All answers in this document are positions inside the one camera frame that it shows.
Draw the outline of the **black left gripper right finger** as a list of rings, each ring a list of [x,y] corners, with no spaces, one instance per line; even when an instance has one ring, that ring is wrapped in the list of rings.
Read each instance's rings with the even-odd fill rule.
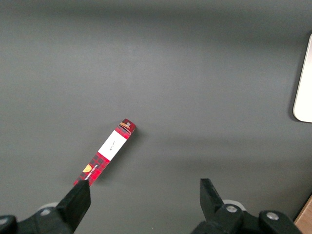
[[[205,216],[193,234],[300,234],[284,213],[264,210],[253,216],[233,203],[226,204],[208,178],[200,180],[200,206]]]

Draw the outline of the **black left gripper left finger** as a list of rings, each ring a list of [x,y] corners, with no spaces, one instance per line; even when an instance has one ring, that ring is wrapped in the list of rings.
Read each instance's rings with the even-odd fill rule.
[[[55,206],[39,209],[17,221],[14,215],[0,217],[2,234],[73,234],[91,205],[89,182],[78,182]]]

